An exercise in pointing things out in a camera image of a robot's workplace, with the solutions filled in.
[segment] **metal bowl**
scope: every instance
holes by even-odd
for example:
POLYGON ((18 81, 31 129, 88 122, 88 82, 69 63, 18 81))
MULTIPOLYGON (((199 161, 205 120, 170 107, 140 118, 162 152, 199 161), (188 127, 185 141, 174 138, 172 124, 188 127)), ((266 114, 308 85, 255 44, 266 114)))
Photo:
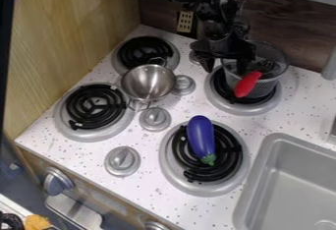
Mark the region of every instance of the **metal bowl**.
POLYGON ((121 80, 121 87, 131 99, 146 102, 167 95, 175 82, 171 70, 159 65, 143 65, 127 72, 121 80))

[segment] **stainless steel sink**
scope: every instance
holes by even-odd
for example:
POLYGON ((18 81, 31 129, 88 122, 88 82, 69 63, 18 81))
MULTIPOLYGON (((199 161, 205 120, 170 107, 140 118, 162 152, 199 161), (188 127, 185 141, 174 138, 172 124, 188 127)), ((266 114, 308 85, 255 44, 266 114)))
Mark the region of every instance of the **stainless steel sink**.
POLYGON ((266 137, 233 220, 238 230, 336 230, 336 152, 266 137))

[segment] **stove knob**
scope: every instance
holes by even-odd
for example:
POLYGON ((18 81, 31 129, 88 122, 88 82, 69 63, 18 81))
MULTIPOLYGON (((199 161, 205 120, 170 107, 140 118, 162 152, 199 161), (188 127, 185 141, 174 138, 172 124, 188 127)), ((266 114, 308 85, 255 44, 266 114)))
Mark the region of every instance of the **stove knob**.
POLYGON ((149 108, 140 115, 140 125, 150 132, 161 132, 167 129, 171 121, 169 112, 159 107, 149 108))
POLYGON ((196 83, 193 78, 185 75, 176 76, 175 87, 172 90, 176 95, 187 95, 192 93, 196 89, 196 83))
POLYGON ((148 221, 144 225, 144 230, 169 230, 169 228, 162 225, 161 223, 148 221))
POLYGON ((123 146, 111 150, 105 158, 106 170, 114 176, 127 177, 140 167, 140 155, 131 147, 123 146))
POLYGON ((50 196, 58 196, 64 191, 70 191, 75 187, 71 179, 56 168, 48 167, 46 168, 46 173, 43 189, 50 196))

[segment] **cabinet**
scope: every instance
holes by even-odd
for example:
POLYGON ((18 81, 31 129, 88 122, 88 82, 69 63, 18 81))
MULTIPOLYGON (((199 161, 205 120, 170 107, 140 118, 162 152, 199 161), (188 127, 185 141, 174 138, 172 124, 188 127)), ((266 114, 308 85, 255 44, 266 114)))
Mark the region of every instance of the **cabinet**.
POLYGON ((139 22, 138 0, 15 0, 8 137, 17 137, 139 22))

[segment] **white countertop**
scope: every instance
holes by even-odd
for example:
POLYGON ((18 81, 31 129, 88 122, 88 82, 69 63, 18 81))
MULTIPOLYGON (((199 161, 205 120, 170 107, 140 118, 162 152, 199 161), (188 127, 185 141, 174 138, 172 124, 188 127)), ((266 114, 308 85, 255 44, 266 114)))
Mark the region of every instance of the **white countertop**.
MULTIPOLYGON (((181 53, 176 75, 185 74, 196 80, 196 90, 187 96, 169 95, 164 104, 172 115, 170 128, 160 133, 144 131, 137 114, 132 124, 118 136, 98 143, 68 140, 55 128, 52 106, 17 139, 16 143, 41 157, 55 162, 91 183, 140 206, 184 229, 234 229, 232 213, 243 186, 216 198, 198 198, 180 192, 163 176, 158 161, 161 139, 174 126, 195 115, 224 123, 245 140, 253 162, 263 138, 281 132, 313 144, 336 149, 326 142, 336 113, 336 82, 324 80, 320 74, 290 67, 281 79, 283 97, 272 111, 254 117, 240 117, 218 110, 206 99, 203 83, 207 73, 189 61, 190 38, 159 29, 139 26, 131 35, 157 35, 174 43, 181 53), (128 145, 141 156, 137 173, 127 178, 111 176, 104 168, 106 154, 113 148, 128 145)), ((119 78, 108 54, 77 86, 90 82, 115 83, 119 78)))

